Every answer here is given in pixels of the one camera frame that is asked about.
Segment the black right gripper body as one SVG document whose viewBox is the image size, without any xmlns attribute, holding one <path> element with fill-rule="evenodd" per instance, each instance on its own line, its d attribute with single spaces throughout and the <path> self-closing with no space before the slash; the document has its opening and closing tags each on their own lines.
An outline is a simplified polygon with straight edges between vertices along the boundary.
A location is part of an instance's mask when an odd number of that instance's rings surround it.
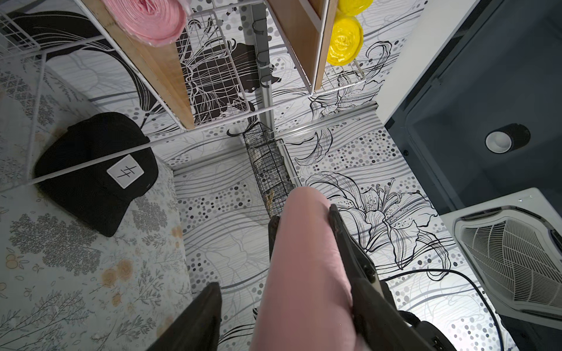
<svg viewBox="0 0 562 351">
<path fill-rule="evenodd" d="M 352 279 L 355 329 L 371 350 L 454 350 L 432 323 L 397 309 L 385 282 Z"/>
</svg>

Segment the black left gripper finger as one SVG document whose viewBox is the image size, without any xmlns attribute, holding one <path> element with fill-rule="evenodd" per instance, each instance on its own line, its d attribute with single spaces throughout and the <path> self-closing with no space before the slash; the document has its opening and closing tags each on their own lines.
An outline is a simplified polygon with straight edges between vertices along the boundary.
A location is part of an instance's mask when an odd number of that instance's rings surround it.
<svg viewBox="0 0 562 351">
<path fill-rule="evenodd" d="M 218 282 L 208 284 L 154 342 L 153 350 L 217 350 L 222 295 Z"/>
</svg>

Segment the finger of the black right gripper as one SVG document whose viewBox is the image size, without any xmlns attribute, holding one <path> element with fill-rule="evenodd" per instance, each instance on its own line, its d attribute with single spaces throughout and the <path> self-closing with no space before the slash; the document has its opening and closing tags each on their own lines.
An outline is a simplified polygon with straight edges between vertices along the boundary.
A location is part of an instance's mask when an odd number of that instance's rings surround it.
<svg viewBox="0 0 562 351">
<path fill-rule="evenodd" d="M 273 216 L 268 224 L 269 258 L 272 258 L 273 255 L 279 223 L 280 223 L 280 217 Z"/>
<path fill-rule="evenodd" d="M 346 276 L 351 284 L 354 307 L 368 306 L 372 303 L 373 294 L 377 293 L 376 284 L 378 283 L 378 277 L 376 267 L 370 257 L 349 233 L 335 204 L 329 207 L 328 219 L 335 236 Z"/>
</svg>

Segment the pink trash bag roll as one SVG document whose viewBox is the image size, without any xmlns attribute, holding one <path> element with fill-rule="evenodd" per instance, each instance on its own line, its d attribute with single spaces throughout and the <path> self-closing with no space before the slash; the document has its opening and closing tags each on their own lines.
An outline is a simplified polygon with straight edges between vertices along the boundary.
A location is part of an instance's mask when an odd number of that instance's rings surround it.
<svg viewBox="0 0 562 351">
<path fill-rule="evenodd" d="M 360 350 L 351 285 L 329 225 L 331 203 L 297 187 L 275 238 L 252 350 Z"/>
<path fill-rule="evenodd" d="M 176 42 L 187 22 L 181 1 L 108 0 L 102 3 L 120 29 L 155 48 Z"/>
</svg>

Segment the yellow trash bag roll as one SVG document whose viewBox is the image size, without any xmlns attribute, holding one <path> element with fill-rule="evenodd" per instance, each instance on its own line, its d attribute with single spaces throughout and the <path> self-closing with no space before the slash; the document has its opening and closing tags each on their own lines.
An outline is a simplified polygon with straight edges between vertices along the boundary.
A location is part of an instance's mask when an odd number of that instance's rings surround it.
<svg viewBox="0 0 562 351">
<path fill-rule="evenodd" d="M 337 12 L 326 61 L 332 66 L 351 63 L 359 55 L 363 42 L 360 22 L 353 16 Z"/>
<path fill-rule="evenodd" d="M 347 16 L 357 16 L 367 10 L 373 0 L 339 0 L 337 8 Z"/>
</svg>

